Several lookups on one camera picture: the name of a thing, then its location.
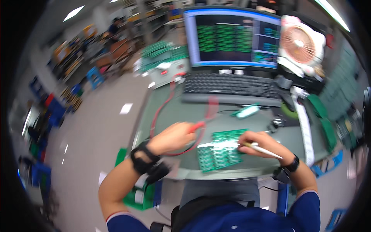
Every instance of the watch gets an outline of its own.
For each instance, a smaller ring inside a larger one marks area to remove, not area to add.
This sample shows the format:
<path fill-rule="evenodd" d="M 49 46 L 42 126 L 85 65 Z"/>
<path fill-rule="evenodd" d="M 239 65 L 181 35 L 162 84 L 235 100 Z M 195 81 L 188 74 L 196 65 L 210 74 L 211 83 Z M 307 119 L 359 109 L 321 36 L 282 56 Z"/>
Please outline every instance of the watch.
<path fill-rule="evenodd" d="M 294 161 L 291 163 L 291 164 L 289 164 L 289 165 L 287 165 L 287 166 L 284 166 L 284 167 L 282 167 L 284 170 L 285 170 L 285 172 L 289 175 L 290 173 L 292 173 L 292 172 L 295 172 L 297 169 L 298 169 L 298 166 L 299 166 L 299 157 L 297 157 L 296 155 L 295 155 L 295 159 L 294 159 Z"/>

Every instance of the green circuit board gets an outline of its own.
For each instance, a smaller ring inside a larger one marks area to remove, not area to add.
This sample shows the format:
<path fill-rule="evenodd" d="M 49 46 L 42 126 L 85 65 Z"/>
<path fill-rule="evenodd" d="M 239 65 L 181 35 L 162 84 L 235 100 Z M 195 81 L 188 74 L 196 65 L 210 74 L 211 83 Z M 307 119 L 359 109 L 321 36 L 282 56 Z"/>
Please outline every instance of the green circuit board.
<path fill-rule="evenodd" d="M 213 133 L 213 142 L 197 147 L 198 163 L 202 172 L 225 168 L 242 162 L 237 141 L 247 129 Z"/>

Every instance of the gray desk surface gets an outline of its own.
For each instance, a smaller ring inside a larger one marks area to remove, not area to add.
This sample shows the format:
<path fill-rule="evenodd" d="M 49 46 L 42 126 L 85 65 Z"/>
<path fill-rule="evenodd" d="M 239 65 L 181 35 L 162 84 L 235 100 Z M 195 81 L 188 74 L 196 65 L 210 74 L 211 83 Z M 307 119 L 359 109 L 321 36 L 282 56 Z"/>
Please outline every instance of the gray desk surface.
<path fill-rule="evenodd" d="M 158 134 L 168 126 L 176 122 L 188 121 L 198 122 L 204 119 L 207 104 L 190 104 L 181 102 L 182 86 L 177 86 L 173 99 L 162 109 L 157 119 L 155 134 Z M 147 104 L 144 107 L 142 118 L 137 128 L 133 147 L 149 137 L 150 125 L 153 116 L 159 106 L 165 102 L 169 96 L 169 85 L 162 86 L 151 91 L 148 95 Z M 308 117 L 311 120 L 311 132 L 315 160 L 320 160 L 328 155 L 324 141 L 322 139 L 319 120 L 313 114 L 310 105 L 305 104 Z M 219 105 L 221 110 L 238 109 L 234 105 Z M 205 135 L 201 144 L 212 141 L 211 134 L 217 131 L 228 131 L 248 128 L 252 131 L 266 131 L 267 125 L 271 122 L 273 114 L 271 110 L 260 110 L 255 115 L 245 119 L 231 117 L 231 111 L 218 113 L 214 120 L 207 123 Z M 300 159 L 305 160 L 304 145 L 300 127 L 280 128 L 271 136 L 286 146 Z M 243 155 L 243 162 L 217 171 L 202 173 L 197 159 L 196 149 L 176 156 L 181 160 L 177 179 L 236 179 L 253 176 L 272 174 L 272 171 L 279 166 L 276 159 L 266 159 L 261 157 Z"/>

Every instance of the blue shirt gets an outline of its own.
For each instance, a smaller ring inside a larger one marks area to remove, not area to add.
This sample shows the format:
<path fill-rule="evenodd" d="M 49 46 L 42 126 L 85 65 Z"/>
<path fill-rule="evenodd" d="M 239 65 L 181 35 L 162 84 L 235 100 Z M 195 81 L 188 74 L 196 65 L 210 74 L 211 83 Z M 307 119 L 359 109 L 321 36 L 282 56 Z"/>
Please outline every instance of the blue shirt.
<path fill-rule="evenodd" d="M 116 34 L 118 32 L 118 27 L 115 24 L 111 24 L 108 28 L 108 31 L 112 34 Z"/>
<path fill-rule="evenodd" d="M 320 228 L 319 198 L 315 191 L 306 191 L 296 199 L 286 217 L 269 210 L 242 205 L 222 205 L 203 211 L 181 232 L 246 232 L 287 231 L 317 232 Z M 118 212 L 107 219 L 109 232 L 150 232 L 129 212 Z"/>

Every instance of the worker in background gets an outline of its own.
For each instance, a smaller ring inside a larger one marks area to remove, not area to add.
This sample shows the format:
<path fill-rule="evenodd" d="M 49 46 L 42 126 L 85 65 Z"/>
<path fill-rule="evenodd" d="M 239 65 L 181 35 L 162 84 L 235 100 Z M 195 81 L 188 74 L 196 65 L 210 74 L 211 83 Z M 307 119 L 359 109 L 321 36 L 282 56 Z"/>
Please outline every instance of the worker in background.
<path fill-rule="evenodd" d="M 118 41 L 118 25 L 120 24 L 120 20 L 118 18 L 114 18 L 112 20 L 112 24 L 108 28 L 108 33 L 110 36 L 110 40 L 112 43 L 116 43 Z"/>
<path fill-rule="evenodd" d="M 134 161 L 125 159 L 106 176 L 98 196 L 109 232 L 149 232 L 149 229 L 130 214 L 122 199 L 133 188 L 141 173 L 155 164 L 152 161 L 154 157 L 181 149 L 196 139 L 195 133 L 189 133 L 192 125 L 187 122 L 171 125 L 152 138 L 145 148 L 139 146 L 141 149 L 134 150 Z M 283 157 L 279 159 L 282 167 L 293 168 L 289 177 L 297 190 L 297 198 L 286 217 L 260 208 L 256 179 L 227 182 L 187 180 L 180 209 L 172 213 L 173 232 L 319 231 L 317 184 L 308 166 L 265 132 L 245 132 L 238 141 L 238 150 L 248 155 L 274 158 L 241 145 L 246 141 L 258 142 L 260 147 Z"/>

